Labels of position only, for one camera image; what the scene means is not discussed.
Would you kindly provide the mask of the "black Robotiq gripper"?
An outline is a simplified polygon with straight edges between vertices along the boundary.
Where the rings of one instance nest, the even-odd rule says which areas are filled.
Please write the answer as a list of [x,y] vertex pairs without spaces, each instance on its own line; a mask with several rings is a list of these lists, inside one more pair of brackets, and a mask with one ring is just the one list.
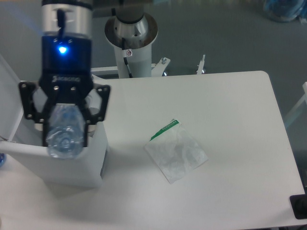
[[[50,130],[50,118],[56,103],[77,104],[83,119],[83,147],[88,146],[90,125],[103,122],[107,112],[111,92],[110,85],[93,84],[91,77],[92,40],[65,36],[42,37],[42,75],[39,85],[34,81],[22,81],[18,84],[24,117],[42,125],[42,146],[47,147],[47,134]],[[40,88],[47,96],[43,110],[37,111],[33,100],[34,92]],[[101,98],[100,109],[91,114],[86,96],[94,90]]]

